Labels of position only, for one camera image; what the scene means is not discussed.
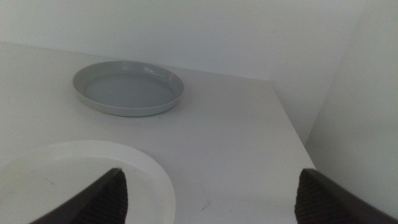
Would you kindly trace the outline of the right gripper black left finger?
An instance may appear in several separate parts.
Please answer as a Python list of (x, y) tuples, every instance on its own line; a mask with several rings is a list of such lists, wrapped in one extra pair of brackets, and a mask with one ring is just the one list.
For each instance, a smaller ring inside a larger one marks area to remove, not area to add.
[(65, 203), (33, 224), (123, 224), (128, 211), (125, 173), (112, 168)]

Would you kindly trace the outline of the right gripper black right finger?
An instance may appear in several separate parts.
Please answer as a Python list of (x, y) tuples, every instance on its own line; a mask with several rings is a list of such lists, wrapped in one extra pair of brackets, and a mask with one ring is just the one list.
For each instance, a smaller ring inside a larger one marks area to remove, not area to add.
[(397, 224), (315, 169), (300, 173), (295, 217), (298, 224)]

